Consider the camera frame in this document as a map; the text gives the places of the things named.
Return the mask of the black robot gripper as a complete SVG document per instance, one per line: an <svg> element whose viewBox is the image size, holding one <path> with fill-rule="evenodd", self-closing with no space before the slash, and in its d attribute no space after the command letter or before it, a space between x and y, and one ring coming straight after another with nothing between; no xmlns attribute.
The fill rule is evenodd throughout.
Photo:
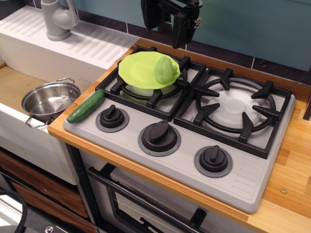
<svg viewBox="0 0 311 233"><path fill-rule="evenodd" d="M201 0L180 0L185 6L180 6L172 0L141 0L141 10L146 29L151 30L162 26L170 15L173 20L174 49L183 47L192 41L195 30L201 23Z"/></svg>

